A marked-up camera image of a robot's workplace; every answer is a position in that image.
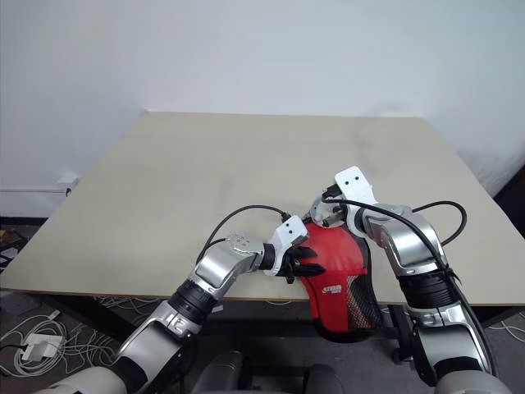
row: white wire bundle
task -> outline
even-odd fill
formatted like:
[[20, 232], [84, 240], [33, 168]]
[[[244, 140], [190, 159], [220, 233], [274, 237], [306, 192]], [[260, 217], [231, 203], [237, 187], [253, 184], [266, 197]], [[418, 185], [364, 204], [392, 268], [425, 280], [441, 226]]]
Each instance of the white wire bundle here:
[[[522, 318], [525, 318], [525, 314], [522, 314], [520, 313], [519, 314]], [[520, 341], [520, 342], [523, 342], [525, 343], [525, 339], [523, 338], [520, 338], [518, 335], [516, 335], [514, 331], [517, 331], [517, 332], [523, 332], [525, 333], [525, 329], [523, 328], [520, 328], [520, 327], [516, 327], [516, 326], [508, 326], [507, 324], [505, 324], [505, 322], [500, 322], [501, 323], [501, 327], [489, 327], [491, 330], [505, 330], [506, 332], [508, 332], [512, 338]]]
[[[35, 318], [44, 318], [44, 321], [37, 323], [25, 335], [18, 331], [18, 328]], [[10, 376], [17, 378], [28, 378], [31, 376], [40, 376], [49, 372], [62, 360], [64, 360], [66, 365], [66, 373], [72, 373], [82, 368], [85, 365], [86, 360], [89, 362], [90, 366], [93, 366], [97, 358], [99, 364], [106, 366], [111, 365], [112, 360], [115, 357], [114, 350], [109, 346], [109, 343], [112, 341], [112, 339], [104, 335], [99, 335], [93, 330], [93, 334], [86, 343], [79, 343], [79, 335], [83, 328], [84, 326], [79, 324], [73, 330], [71, 330], [73, 335], [72, 337], [68, 338], [66, 326], [63, 323], [51, 320], [45, 314], [32, 316], [4, 334], [2, 338], [0, 338], [0, 341], [4, 341], [11, 335], [17, 335], [21, 339], [20, 345], [23, 346], [26, 344], [28, 336], [32, 333], [58, 335], [66, 338], [66, 340], [61, 346], [57, 348], [57, 352], [53, 357], [43, 357], [40, 361], [23, 360], [22, 355], [24, 351], [22, 349], [18, 349], [13, 359], [15, 371], [10, 370], [3, 365], [0, 365], [0, 369], [5, 374]], [[74, 369], [69, 369], [68, 358], [71, 358], [72, 356], [79, 356], [82, 362]]]
[[94, 297], [101, 305], [106, 308], [132, 309], [138, 316], [132, 320], [133, 324], [142, 323], [147, 316], [151, 314], [151, 310], [144, 312], [141, 308], [146, 306], [153, 306], [159, 302], [158, 298], [142, 299], [142, 298], [119, 298], [119, 297]]

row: table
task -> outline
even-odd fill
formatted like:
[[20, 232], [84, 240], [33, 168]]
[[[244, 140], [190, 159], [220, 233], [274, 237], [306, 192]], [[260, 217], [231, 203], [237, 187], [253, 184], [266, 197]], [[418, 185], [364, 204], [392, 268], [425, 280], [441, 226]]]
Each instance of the table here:
[[[270, 204], [302, 215], [336, 172], [358, 165], [377, 200], [418, 206], [453, 199], [468, 211], [445, 247], [474, 305], [523, 305], [525, 242], [452, 148], [419, 118], [146, 112], [86, 175], [2, 274], [2, 287], [76, 295], [168, 297], [229, 212]], [[424, 213], [441, 238], [450, 208]], [[267, 239], [279, 223], [248, 211], [231, 231]], [[404, 298], [372, 248], [381, 303]], [[229, 299], [305, 300], [296, 282], [242, 276]]]

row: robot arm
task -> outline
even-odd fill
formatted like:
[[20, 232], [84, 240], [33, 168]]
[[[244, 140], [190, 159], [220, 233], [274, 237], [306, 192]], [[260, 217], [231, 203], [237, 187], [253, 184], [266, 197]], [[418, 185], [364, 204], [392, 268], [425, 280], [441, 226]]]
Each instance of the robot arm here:
[[292, 216], [267, 243], [234, 234], [211, 245], [171, 298], [164, 300], [122, 344], [110, 369], [85, 369], [39, 393], [156, 392], [180, 363], [186, 342], [199, 333], [213, 306], [237, 277], [259, 269], [276, 275], [286, 252], [306, 238], [303, 222]]
[[[345, 222], [355, 235], [367, 237], [385, 251], [407, 300], [406, 310], [413, 322], [414, 363], [425, 383], [437, 384], [436, 392], [452, 392], [452, 388], [463, 392], [491, 384], [499, 387], [492, 392], [510, 392], [491, 376], [494, 365], [482, 328], [449, 277], [441, 243], [423, 216], [406, 206], [378, 204], [357, 167], [336, 174], [336, 184], [316, 200], [310, 213], [322, 227]], [[421, 237], [406, 222], [412, 223]]]

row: white cable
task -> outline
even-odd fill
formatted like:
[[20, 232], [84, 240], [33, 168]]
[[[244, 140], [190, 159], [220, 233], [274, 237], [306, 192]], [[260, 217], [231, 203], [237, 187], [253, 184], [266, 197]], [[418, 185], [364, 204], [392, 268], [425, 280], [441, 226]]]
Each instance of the white cable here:
[[288, 304], [291, 304], [292, 301], [284, 301], [284, 302], [266, 301], [266, 302], [271, 305], [288, 305]]
[[63, 189], [54, 189], [50, 187], [3, 187], [0, 193], [66, 193]]
[[[37, 323], [25, 335], [22, 334], [22, 332], [17, 331], [17, 328], [23, 326], [34, 318], [45, 318], [45, 320], [43, 322]], [[0, 341], [3, 341], [5, 338], [11, 335], [18, 335], [21, 339], [20, 345], [23, 346], [31, 333], [48, 333], [51, 335], [64, 337], [66, 340], [61, 346], [49, 344], [51, 346], [55, 346], [57, 348], [57, 352], [53, 357], [42, 358], [42, 360], [38, 362], [23, 360], [21, 358], [23, 355], [23, 350], [18, 349], [13, 360], [15, 371], [10, 370], [3, 365], [0, 365], [0, 369], [8, 375], [18, 378], [27, 378], [31, 376], [40, 376], [49, 372], [62, 360], [64, 360], [66, 365], [66, 373], [75, 372], [76, 370], [82, 368], [86, 362], [88, 362], [91, 366], [96, 364], [110, 366], [115, 358], [115, 351], [109, 346], [109, 344], [112, 342], [112, 339], [104, 335], [99, 335], [95, 330], [93, 330], [93, 333], [86, 343], [79, 343], [79, 335], [81, 334], [83, 328], [83, 325], [77, 325], [71, 330], [72, 335], [68, 337], [66, 326], [64, 326], [64, 324], [50, 320], [46, 315], [32, 316], [4, 334]], [[68, 357], [72, 356], [79, 356], [81, 359], [81, 364], [74, 369], [70, 369], [68, 362]]]
[[149, 312], [143, 312], [140, 310], [140, 308], [143, 308], [147, 305], [156, 304], [159, 299], [153, 298], [149, 300], [141, 299], [141, 298], [114, 298], [114, 297], [94, 297], [95, 300], [97, 300], [101, 305], [105, 306], [106, 308], [120, 308], [120, 309], [132, 309], [137, 314], [148, 316], [150, 315]]
[[514, 334], [512, 332], [512, 330], [516, 330], [518, 332], [523, 332], [525, 333], [525, 329], [523, 328], [520, 328], [520, 327], [515, 327], [515, 326], [508, 326], [507, 324], [505, 324], [505, 322], [500, 322], [501, 323], [501, 326], [502, 327], [489, 327], [491, 330], [505, 330], [506, 332], [508, 332], [510, 334], [511, 337], [513, 337], [514, 339], [520, 341], [520, 342], [523, 342], [525, 343], [525, 339], [523, 338], [520, 338], [518, 337], [516, 334]]

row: gray floor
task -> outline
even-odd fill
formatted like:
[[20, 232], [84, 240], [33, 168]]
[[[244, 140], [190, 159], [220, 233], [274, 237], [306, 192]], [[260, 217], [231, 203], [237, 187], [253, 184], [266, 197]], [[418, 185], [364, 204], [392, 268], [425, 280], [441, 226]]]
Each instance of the gray floor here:
[[[262, 305], [258, 311], [250, 307], [239, 310], [235, 307], [236, 315], [245, 317], [256, 314], [259, 318], [270, 315], [280, 315], [283, 318], [302, 318], [308, 312], [306, 305]], [[231, 309], [225, 306], [221, 312], [229, 317]], [[1, 332], [6, 332], [24, 318], [34, 314], [50, 314], [53, 309], [43, 305], [21, 316], [13, 316], [0, 311], [2, 326]], [[120, 311], [127, 318], [129, 311]], [[61, 315], [58, 318], [71, 328], [76, 321]], [[519, 315], [507, 321], [525, 328], [525, 319]], [[494, 346], [495, 356], [500, 365], [501, 379], [515, 393], [525, 393], [525, 343], [513, 339], [507, 332], [487, 330], [487, 335]], [[395, 343], [380, 338], [373, 338], [365, 342], [341, 345], [325, 341], [320, 337], [239, 337], [228, 336], [199, 338], [199, 352], [193, 369], [186, 377], [187, 391], [193, 386], [196, 378], [204, 366], [215, 356], [224, 351], [236, 349], [247, 355], [254, 364], [309, 366], [312, 364], [329, 364], [341, 376], [348, 393], [430, 393], [432, 389], [422, 383], [415, 371], [408, 365], [396, 365], [390, 360], [390, 352]], [[12, 365], [12, 349], [5, 349], [0, 354], [0, 363], [7, 367]], [[0, 388], [8, 394], [33, 392], [48, 386], [65, 377], [64, 365], [59, 364], [53, 371], [37, 378], [6, 378], [2, 377]], [[270, 378], [256, 376], [253, 380], [255, 387], [261, 389], [279, 389], [290, 393], [299, 393], [301, 390], [300, 378]], [[174, 387], [170, 392], [178, 392]]]

